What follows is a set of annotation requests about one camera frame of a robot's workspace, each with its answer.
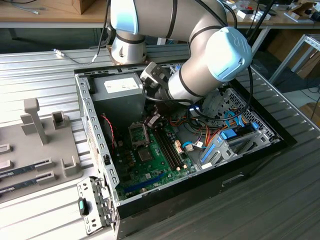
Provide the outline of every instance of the wooden table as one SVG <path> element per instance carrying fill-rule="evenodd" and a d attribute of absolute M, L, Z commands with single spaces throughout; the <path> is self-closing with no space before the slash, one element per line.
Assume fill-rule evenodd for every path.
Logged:
<path fill-rule="evenodd" d="M 39 10 L 38 15 L 0 1 L 0 28 L 102 28 L 106 0 L 96 0 L 83 14 L 42 6 L 41 1 L 24 7 L 45 7 L 46 10 Z"/>
<path fill-rule="evenodd" d="M 27 5 L 28 7 L 41 7 L 41 0 Z M 253 9 L 257 4 L 251 1 Z M 0 28 L 101 28 L 103 26 L 106 10 L 106 0 L 96 0 L 84 14 L 75 14 L 66 11 L 46 7 L 46 10 L 40 10 L 40 14 L 20 10 L 13 7 L 10 3 L 0 1 Z M 271 29 L 320 29 L 320 23 L 296 23 L 284 16 L 284 10 L 276 9 L 277 16 L 272 16 L 270 20 L 265 20 L 260 28 L 262 31 L 257 37 L 252 52 L 255 54 Z M 230 26 L 233 26 L 234 20 L 231 13 L 227 14 L 227 20 Z M 237 16 L 238 28 L 248 29 L 252 23 L 251 19 L 241 19 Z M 159 43 L 165 43 L 165 39 L 160 38 Z"/>

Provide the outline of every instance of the blue latch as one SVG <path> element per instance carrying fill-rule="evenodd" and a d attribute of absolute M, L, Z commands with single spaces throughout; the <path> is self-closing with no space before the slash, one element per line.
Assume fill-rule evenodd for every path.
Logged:
<path fill-rule="evenodd" d="M 224 130 L 223 132 L 220 133 L 220 135 L 224 140 L 237 136 L 237 134 L 233 129 Z"/>
<path fill-rule="evenodd" d="M 259 129 L 259 125 L 254 121 L 252 123 L 252 127 L 255 129 L 255 130 L 258 130 Z"/>

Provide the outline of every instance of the floor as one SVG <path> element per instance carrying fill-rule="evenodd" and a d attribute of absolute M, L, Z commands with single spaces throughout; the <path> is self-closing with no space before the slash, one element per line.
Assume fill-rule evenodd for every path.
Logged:
<path fill-rule="evenodd" d="M 0 28 L 0 54 L 26 53 L 59 50 L 87 49 L 98 45 L 100 30 L 92 28 L 16 28 L 18 39 L 11 39 L 6 28 Z M 147 44 L 154 45 L 157 39 L 147 38 Z M 268 52 L 258 51 L 254 56 L 253 66 L 268 79 L 280 65 L 280 61 Z M 275 86 L 288 93 L 315 87 L 320 84 L 317 79 L 303 80 L 289 68 L 281 74 Z"/>

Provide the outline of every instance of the cardboard box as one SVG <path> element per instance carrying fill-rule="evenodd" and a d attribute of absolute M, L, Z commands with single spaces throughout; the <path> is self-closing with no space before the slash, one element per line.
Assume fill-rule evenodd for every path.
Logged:
<path fill-rule="evenodd" d="M 305 11 L 311 9 L 314 5 L 314 1 L 299 0 L 298 5 L 288 11 L 290 17 L 295 20 L 309 19 L 309 16 L 305 14 Z"/>
<path fill-rule="evenodd" d="M 310 102 L 301 106 L 299 109 L 301 112 L 303 112 L 304 115 L 306 115 L 310 119 L 314 111 L 315 105 L 315 102 Z M 317 104 L 311 121 L 314 122 L 318 127 L 320 127 L 320 103 Z"/>
<path fill-rule="evenodd" d="M 41 0 L 44 6 L 62 11 L 83 14 L 96 0 Z"/>

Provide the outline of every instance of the green motherboard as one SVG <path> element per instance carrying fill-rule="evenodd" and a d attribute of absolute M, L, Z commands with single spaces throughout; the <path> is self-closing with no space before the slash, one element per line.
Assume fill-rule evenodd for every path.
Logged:
<path fill-rule="evenodd" d="M 142 130 L 137 130 L 134 137 L 142 140 Z M 156 131 L 148 129 L 147 134 L 149 146 L 133 149 L 128 134 L 116 148 L 113 162 L 120 179 L 116 187 L 119 200 L 128 199 L 196 172 L 187 154 L 173 152 L 176 150 L 177 138 L 170 125 Z M 173 157 L 179 162 L 179 166 L 173 163 Z"/>

